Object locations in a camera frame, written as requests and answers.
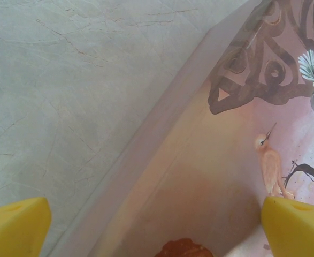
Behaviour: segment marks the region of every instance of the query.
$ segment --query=cracked surface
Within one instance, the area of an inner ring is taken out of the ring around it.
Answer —
[[[208,29],[244,2],[0,1],[0,205],[48,198],[42,256]]]

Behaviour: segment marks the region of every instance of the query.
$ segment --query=brown swirl pattern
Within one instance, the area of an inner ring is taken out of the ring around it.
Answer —
[[[313,87],[301,79],[297,63],[309,49],[314,51],[314,0],[263,0],[208,76],[211,112],[255,97],[274,105],[310,97]],[[228,96],[220,99],[220,89]]]

